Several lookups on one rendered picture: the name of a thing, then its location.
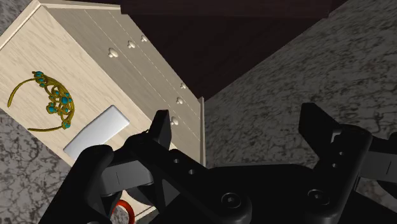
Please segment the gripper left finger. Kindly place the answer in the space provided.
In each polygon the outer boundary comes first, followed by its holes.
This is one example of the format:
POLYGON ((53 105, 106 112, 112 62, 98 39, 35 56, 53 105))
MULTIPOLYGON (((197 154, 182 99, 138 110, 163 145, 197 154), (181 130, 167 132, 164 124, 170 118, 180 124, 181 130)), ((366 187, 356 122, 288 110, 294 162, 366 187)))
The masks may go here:
POLYGON ((153 224, 250 224, 245 192, 171 149, 169 112, 157 111, 150 128, 114 150, 81 150, 39 224, 112 224, 124 190, 136 188, 159 211, 153 224))

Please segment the white flat rectangular tablet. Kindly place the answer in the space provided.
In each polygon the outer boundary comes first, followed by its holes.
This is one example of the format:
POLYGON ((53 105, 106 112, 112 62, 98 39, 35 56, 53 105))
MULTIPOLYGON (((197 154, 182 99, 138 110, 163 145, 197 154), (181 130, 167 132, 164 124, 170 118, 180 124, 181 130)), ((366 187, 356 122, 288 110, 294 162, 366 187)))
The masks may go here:
POLYGON ((127 117, 114 105, 86 125, 63 149, 73 160, 88 147, 104 144, 123 130, 128 124, 127 117))

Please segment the light wood chest of drawers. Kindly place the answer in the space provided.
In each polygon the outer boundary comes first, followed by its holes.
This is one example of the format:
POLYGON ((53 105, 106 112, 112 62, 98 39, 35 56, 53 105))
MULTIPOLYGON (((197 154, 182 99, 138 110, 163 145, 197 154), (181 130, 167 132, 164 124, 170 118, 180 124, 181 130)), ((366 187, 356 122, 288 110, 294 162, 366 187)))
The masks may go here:
POLYGON ((171 146, 204 163, 201 103, 117 6, 31 0, 0 35, 0 108, 69 165, 74 161, 66 145, 110 106, 130 122, 109 140, 113 148, 166 109, 173 122, 171 146), (46 112, 48 94, 33 80, 35 71, 71 94, 75 112, 68 129, 46 112))

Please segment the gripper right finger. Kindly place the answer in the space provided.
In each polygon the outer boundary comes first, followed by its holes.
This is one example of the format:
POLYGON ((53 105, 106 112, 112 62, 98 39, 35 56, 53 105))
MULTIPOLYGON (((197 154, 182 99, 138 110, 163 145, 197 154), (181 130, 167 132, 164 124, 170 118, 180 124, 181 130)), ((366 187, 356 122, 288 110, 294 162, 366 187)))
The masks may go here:
POLYGON ((286 166, 291 204, 284 224, 397 224, 397 212, 355 191, 370 171, 397 193, 397 153, 390 140, 339 124, 313 102, 302 104, 298 131, 319 160, 312 169, 286 166))

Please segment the gold tiara with turquoise stones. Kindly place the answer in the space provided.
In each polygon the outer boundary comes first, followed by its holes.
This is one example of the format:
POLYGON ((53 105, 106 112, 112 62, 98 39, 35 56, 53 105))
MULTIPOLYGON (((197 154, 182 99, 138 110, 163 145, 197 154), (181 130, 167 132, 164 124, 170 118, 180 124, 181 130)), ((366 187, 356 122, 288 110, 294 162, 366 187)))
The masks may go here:
POLYGON ((57 114, 60 116, 61 125, 58 127, 52 127, 48 129, 34 129, 28 128, 27 130, 33 132, 51 132, 59 129, 68 129, 71 127, 71 121, 75 112, 75 105, 71 94, 67 90, 61 82, 57 81, 54 78, 47 76, 42 71, 33 71, 33 78, 28 80, 24 80, 19 83, 11 92, 7 107, 9 108, 12 104, 13 98, 17 92, 17 90, 25 83, 29 81, 35 81, 45 92, 48 94, 48 98, 50 102, 46 106, 46 112, 50 115, 57 114))

